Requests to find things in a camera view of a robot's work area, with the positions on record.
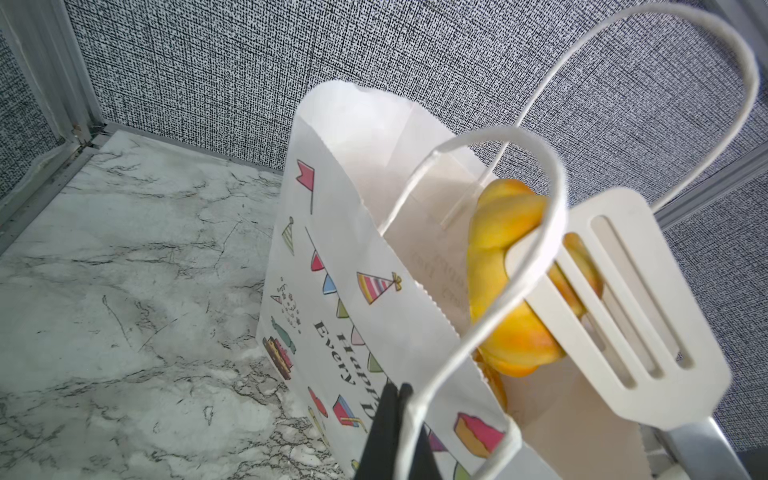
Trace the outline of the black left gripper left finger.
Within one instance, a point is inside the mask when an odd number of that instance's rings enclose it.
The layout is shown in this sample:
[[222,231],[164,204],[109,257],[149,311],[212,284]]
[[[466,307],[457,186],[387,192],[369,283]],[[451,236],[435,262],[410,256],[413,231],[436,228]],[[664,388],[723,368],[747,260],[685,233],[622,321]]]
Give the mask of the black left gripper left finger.
[[399,441],[398,389],[387,383],[359,460],[355,480],[392,480]]

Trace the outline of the sugared fake pastry bottom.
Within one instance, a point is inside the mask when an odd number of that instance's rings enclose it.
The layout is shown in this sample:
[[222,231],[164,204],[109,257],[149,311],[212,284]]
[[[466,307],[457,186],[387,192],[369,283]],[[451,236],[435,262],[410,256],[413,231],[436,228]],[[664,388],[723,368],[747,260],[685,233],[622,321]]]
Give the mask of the sugared fake pastry bottom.
[[507,409],[508,400],[500,375],[484,361],[482,355],[478,351],[473,354],[473,360],[483,373],[500,408],[505,411]]

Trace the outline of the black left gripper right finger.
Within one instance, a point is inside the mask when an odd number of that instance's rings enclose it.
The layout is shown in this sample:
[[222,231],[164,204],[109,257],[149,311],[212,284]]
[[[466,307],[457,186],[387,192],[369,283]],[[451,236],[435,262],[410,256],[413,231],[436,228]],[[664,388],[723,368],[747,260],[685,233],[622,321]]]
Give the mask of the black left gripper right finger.
[[[413,395],[413,388],[409,383],[403,383],[398,393],[398,410],[400,429],[405,426],[406,406]],[[410,480],[441,480],[437,463],[431,450],[428,434],[425,426],[420,428],[419,438],[414,452]]]

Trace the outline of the finger of the white slotted right gripper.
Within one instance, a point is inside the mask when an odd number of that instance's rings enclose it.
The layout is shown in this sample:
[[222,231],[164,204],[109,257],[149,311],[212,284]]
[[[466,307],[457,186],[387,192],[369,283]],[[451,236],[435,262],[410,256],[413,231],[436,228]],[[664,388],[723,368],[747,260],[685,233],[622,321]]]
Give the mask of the finger of the white slotted right gripper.
[[604,289],[566,252],[555,258],[586,308],[576,316],[543,278],[528,295],[566,358],[512,381],[510,406],[554,479],[647,479],[650,427],[672,457],[667,479],[743,479],[714,421],[732,374],[646,200],[614,188],[572,208]]

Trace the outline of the white printed paper bag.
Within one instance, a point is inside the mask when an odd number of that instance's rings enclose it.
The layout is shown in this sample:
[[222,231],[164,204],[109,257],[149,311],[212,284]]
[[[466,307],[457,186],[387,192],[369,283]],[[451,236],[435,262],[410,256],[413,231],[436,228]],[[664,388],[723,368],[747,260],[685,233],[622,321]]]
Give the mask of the white printed paper bag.
[[422,426],[442,479],[554,479],[508,385],[567,356],[528,304],[541,279],[586,314],[557,254],[604,289],[567,229],[574,207],[558,153],[520,123],[457,135],[417,103],[343,81],[303,98],[257,335],[348,475],[384,386],[409,383],[393,479],[409,479]]

